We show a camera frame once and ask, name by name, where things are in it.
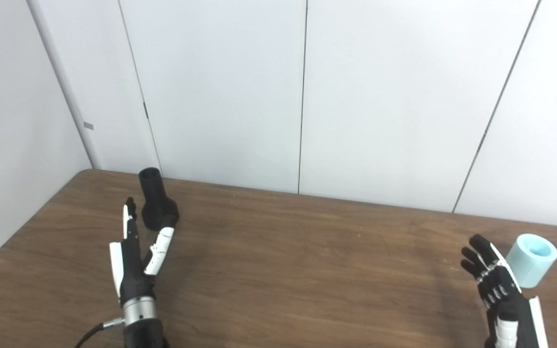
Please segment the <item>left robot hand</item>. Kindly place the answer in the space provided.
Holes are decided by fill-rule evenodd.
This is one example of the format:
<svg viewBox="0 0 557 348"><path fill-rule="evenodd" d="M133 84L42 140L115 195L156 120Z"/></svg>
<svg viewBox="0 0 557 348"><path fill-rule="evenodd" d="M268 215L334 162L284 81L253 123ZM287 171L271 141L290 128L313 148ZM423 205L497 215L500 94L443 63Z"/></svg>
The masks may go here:
<svg viewBox="0 0 557 348"><path fill-rule="evenodd" d="M141 256L136 220L135 201L128 197L122 207L122 240L110 243L111 271L121 307L130 300L155 297L155 278L166 259L177 223L175 216L166 216L155 242Z"/></svg>

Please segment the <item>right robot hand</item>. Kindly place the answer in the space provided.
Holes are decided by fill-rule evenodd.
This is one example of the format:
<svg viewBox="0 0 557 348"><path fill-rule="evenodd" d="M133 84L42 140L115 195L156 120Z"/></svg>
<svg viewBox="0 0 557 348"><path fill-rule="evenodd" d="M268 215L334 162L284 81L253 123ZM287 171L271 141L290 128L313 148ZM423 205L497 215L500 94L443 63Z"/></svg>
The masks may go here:
<svg viewBox="0 0 557 348"><path fill-rule="evenodd" d="M477 282L486 307L489 335L485 348L547 348L539 297L524 296L508 262L497 247L480 234L461 249L460 266Z"/></svg>

